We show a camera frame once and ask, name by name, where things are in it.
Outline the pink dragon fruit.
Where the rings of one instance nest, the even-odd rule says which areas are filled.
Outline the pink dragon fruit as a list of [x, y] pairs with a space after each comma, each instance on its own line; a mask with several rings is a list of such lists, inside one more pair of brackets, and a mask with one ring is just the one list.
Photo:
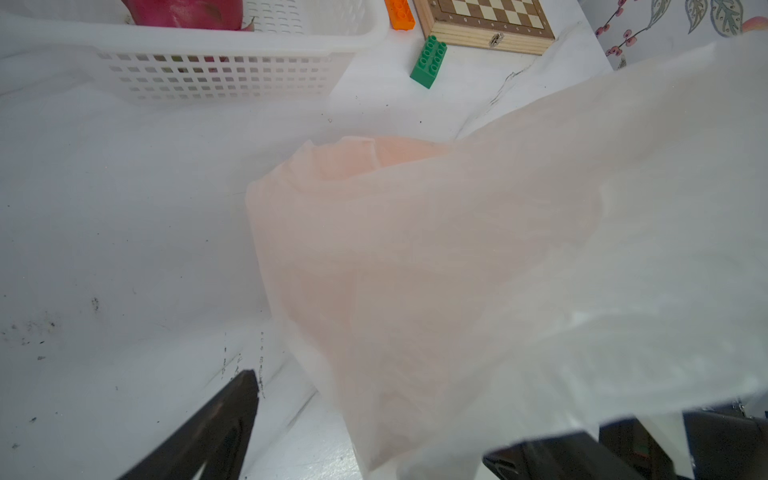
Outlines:
[[244, 3], [239, 0], [123, 0], [139, 26], [253, 31], [244, 24]]

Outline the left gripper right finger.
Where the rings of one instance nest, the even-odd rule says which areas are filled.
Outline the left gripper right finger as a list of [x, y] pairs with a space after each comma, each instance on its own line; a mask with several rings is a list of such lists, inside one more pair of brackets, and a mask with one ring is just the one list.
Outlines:
[[486, 454], [496, 479], [765, 479], [767, 418], [747, 417], [725, 405], [685, 412], [683, 439], [692, 472], [677, 473], [671, 454], [638, 419], [585, 432], [523, 442]]

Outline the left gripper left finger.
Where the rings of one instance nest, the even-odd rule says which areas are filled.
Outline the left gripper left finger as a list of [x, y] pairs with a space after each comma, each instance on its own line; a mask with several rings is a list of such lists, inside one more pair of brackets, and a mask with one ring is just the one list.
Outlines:
[[238, 373], [124, 479], [237, 479], [259, 405], [253, 370]]

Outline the white translucent plastic bag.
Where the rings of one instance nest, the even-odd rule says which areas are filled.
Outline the white translucent plastic bag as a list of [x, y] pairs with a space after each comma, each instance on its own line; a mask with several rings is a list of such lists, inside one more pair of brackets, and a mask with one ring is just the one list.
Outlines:
[[269, 307], [367, 479], [767, 387], [767, 35], [448, 143], [305, 144], [251, 183]]

